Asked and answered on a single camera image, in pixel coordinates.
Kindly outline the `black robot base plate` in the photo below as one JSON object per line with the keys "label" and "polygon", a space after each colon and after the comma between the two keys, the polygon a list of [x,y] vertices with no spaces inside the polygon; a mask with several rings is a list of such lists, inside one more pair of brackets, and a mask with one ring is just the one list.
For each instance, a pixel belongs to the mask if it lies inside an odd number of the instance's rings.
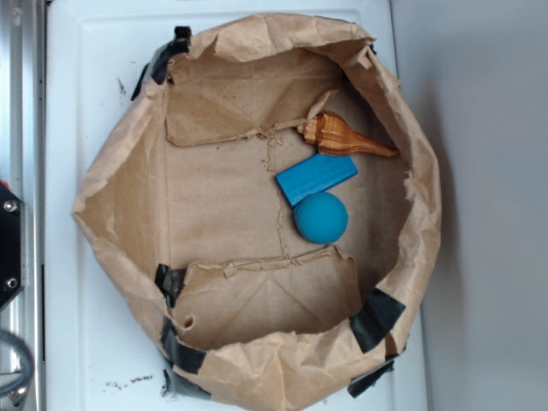
{"label": "black robot base plate", "polygon": [[22,201],[1,180],[1,311],[25,287]]}

